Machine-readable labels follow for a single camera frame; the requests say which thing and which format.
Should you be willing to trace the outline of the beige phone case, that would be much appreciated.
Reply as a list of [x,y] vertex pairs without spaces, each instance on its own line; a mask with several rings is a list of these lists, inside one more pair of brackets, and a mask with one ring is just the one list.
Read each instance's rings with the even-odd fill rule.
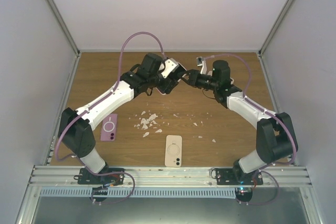
[[181,80],[179,74],[185,71],[186,69],[180,63],[178,63],[173,70],[164,70],[159,74],[159,84],[156,87],[157,90],[161,94],[170,94]]

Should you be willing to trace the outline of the black smartphone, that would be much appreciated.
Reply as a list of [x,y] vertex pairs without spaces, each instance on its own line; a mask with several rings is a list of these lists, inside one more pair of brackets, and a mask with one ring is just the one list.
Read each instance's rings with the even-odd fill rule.
[[179,82],[185,71],[186,69],[179,64],[172,72],[169,73],[168,78]]

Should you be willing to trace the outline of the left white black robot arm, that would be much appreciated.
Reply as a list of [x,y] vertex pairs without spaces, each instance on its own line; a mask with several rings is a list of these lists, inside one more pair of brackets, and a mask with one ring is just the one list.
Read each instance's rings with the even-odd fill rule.
[[148,96],[153,89],[169,94],[184,76],[186,69],[172,58],[163,59],[148,53],[141,64],[121,75],[105,93],[76,110],[66,108],[61,114],[58,142],[64,143],[90,170],[96,184],[108,179],[107,164],[96,150],[95,128],[117,108],[141,93]]

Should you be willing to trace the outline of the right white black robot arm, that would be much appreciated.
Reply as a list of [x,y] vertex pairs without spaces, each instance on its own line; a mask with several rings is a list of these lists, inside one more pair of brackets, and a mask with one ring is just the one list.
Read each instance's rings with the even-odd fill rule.
[[256,171],[282,158],[291,156],[294,161],[298,143],[290,115],[268,110],[245,95],[233,84],[227,61],[214,61],[210,75],[192,69],[180,73],[179,77],[189,86],[211,90],[219,104],[236,112],[256,129],[255,150],[233,164],[232,176],[237,184],[247,183]]

